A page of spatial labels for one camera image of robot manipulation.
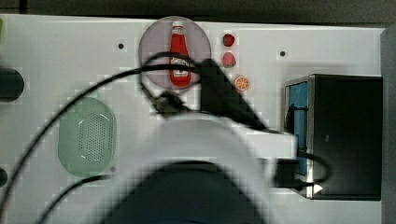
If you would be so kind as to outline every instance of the blue screen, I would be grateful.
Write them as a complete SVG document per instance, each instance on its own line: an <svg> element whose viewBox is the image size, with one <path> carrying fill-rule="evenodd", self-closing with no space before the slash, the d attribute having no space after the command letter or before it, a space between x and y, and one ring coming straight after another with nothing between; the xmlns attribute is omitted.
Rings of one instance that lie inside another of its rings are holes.
<svg viewBox="0 0 396 224"><path fill-rule="evenodd" d="M289 90L289 106L297 107L308 106L308 84L302 82L290 86ZM306 111L294 111L294 134L297 137L297 147L299 150L306 152ZM301 175L306 175L306 159L298 158L300 164Z"/></svg>

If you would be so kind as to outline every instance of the red ketchup bottle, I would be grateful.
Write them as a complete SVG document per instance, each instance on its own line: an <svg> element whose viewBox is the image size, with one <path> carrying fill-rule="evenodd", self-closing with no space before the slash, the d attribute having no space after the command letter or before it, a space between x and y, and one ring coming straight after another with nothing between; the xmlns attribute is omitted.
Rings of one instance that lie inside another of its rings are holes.
<svg viewBox="0 0 396 224"><path fill-rule="evenodd" d="M183 23L181 23L181 21L174 21L172 24L172 43L170 51L189 56L186 39L184 37ZM179 58L169 58L169 63L189 65L185 60ZM172 83L178 87L188 86L191 82L191 73L189 71L169 70L169 75Z"/></svg>

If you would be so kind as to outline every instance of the mint green basket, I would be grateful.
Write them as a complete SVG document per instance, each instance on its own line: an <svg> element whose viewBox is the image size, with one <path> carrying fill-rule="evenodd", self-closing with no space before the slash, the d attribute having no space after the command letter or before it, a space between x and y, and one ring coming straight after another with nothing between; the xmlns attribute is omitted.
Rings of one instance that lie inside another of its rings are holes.
<svg viewBox="0 0 396 224"><path fill-rule="evenodd" d="M101 101L85 97L60 121L58 157L72 175L88 177L103 172L115 148L116 120Z"/></svg>

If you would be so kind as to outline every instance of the white table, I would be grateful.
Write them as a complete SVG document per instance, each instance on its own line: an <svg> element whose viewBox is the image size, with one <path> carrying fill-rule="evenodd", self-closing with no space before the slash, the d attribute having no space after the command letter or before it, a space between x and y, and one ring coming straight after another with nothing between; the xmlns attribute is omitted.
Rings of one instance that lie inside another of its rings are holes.
<svg viewBox="0 0 396 224"><path fill-rule="evenodd" d="M17 69L26 81L22 97L0 104L0 166L8 172L27 143L54 111L70 97L128 68L136 68L140 36L154 21L0 15L1 65ZM281 86L285 81L314 73L380 76L382 29L198 22L220 63L222 35L232 30L238 38L233 51L238 61L227 74L242 74L252 85L244 96L270 128L281 126ZM123 43L125 48L118 49ZM286 57L280 57L280 51ZM197 91L186 94L198 106ZM137 88L135 77L112 83L99 95L118 121L115 164L128 174L131 150L158 125L159 117ZM27 165L9 207L8 223L32 223L48 202L75 181L56 157L58 131L45 137ZM259 142L254 147L262 147ZM52 214L53 223L80 223L111 184L91 184L69 195ZM273 189L272 205L280 223L380 223L380 202L308 201L288 189Z"/></svg>

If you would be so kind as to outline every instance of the circular plate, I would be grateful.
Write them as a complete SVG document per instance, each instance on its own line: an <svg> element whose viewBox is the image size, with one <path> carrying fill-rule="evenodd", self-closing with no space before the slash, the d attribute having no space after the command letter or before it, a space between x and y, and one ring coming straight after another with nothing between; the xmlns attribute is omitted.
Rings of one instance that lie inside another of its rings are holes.
<svg viewBox="0 0 396 224"><path fill-rule="evenodd" d="M170 50L173 21L183 22L187 50L189 51L190 58L196 62L201 62L211 57L209 39L198 24L183 17L165 17L154 22L140 39L138 51L140 65L143 65L148 57L159 52ZM151 64L164 63L169 63L169 58L161 58ZM144 75L156 85L167 90L186 89L199 81L199 76L197 74L191 74L190 85L178 87L172 84L168 70L147 72Z"/></svg>

